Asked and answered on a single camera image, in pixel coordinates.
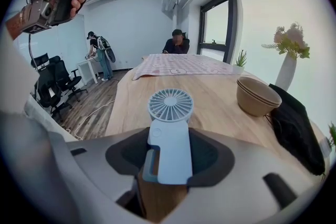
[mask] black shirt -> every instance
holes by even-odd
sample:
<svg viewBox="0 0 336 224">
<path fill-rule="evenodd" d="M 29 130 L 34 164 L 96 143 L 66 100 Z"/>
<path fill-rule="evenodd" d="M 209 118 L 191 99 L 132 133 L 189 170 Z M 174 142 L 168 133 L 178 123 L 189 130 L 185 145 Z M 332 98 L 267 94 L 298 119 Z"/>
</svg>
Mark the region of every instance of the black shirt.
<svg viewBox="0 0 336 224">
<path fill-rule="evenodd" d="M 168 39 L 163 51 L 164 50 L 166 50 L 169 54 L 186 54 L 189 50 L 189 39 L 183 39 L 182 45 L 179 46 L 175 46 L 172 38 Z"/>
<path fill-rule="evenodd" d="M 95 38 L 90 39 L 90 45 L 93 45 L 96 49 L 98 49 L 98 42 Z"/>
</svg>

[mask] white desk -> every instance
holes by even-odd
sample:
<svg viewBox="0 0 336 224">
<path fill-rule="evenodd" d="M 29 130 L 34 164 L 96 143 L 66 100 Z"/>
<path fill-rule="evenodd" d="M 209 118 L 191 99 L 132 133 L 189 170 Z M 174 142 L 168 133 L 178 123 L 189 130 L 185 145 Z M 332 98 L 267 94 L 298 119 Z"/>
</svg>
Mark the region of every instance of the white desk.
<svg viewBox="0 0 336 224">
<path fill-rule="evenodd" d="M 91 80 L 91 79 L 86 80 L 86 78 L 83 76 L 82 66 L 86 65 L 86 64 L 89 65 L 89 69 L 90 69 L 91 75 L 93 77 L 93 80 L 95 81 L 95 84 L 97 84 L 96 75 L 97 75 L 97 77 L 99 75 L 98 75 L 98 72 L 96 72 L 96 74 L 95 74 L 95 72 L 93 71 L 92 64 L 91 64 L 92 61 L 97 61 L 97 57 L 94 57 L 94 58 L 91 57 L 91 58 L 89 58 L 89 59 L 87 59 L 85 61 L 79 62 L 77 64 L 78 71 L 79 71 L 79 73 L 80 73 L 80 75 L 81 75 L 81 77 L 82 77 L 83 82 L 84 82 L 85 85 L 87 85 L 88 81 Z"/>
</svg>

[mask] stacked bowls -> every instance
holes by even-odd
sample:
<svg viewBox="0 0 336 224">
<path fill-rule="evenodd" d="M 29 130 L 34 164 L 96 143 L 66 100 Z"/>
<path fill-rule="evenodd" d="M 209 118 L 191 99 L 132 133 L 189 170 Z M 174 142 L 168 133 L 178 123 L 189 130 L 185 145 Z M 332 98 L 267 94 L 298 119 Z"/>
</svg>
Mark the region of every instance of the stacked bowls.
<svg viewBox="0 0 336 224">
<path fill-rule="evenodd" d="M 237 84 L 238 105 L 252 116 L 264 116 L 281 105 L 278 93 L 258 80 L 240 77 Z"/>
</svg>

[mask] fan grille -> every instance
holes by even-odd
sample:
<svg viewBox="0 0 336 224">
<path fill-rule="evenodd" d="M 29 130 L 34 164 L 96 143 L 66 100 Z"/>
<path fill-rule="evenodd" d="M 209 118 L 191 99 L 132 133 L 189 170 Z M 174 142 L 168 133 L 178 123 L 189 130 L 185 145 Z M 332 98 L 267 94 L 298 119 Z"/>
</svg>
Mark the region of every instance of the fan grille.
<svg viewBox="0 0 336 224">
<path fill-rule="evenodd" d="M 189 94 L 180 89 L 164 89 L 153 94 L 148 102 L 152 119 L 165 122 L 188 120 L 194 102 Z"/>
</svg>

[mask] small plant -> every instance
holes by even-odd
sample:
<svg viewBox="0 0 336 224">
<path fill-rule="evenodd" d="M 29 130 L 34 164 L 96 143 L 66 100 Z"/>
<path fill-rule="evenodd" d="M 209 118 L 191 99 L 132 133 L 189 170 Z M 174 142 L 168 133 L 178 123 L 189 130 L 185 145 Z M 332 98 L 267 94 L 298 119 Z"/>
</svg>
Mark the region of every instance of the small plant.
<svg viewBox="0 0 336 224">
<path fill-rule="evenodd" d="M 331 138 L 329 138 L 328 142 L 329 142 L 329 146 L 331 148 L 331 147 L 335 146 L 335 141 L 336 141 L 336 127 L 333 123 L 331 123 L 331 125 L 329 125 L 329 132 L 331 134 Z"/>
<path fill-rule="evenodd" d="M 246 52 L 243 53 L 243 51 L 240 52 L 238 59 L 236 59 L 236 65 L 239 67 L 243 67 L 246 64 Z"/>
<path fill-rule="evenodd" d="M 285 28 L 278 26 L 274 34 L 273 44 L 262 44 L 263 48 L 276 49 L 279 54 L 287 52 L 294 60 L 309 58 L 308 44 L 303 41 L 303 29 L 298 23 L 292 23 L 285 32 Z"/>
</svg>

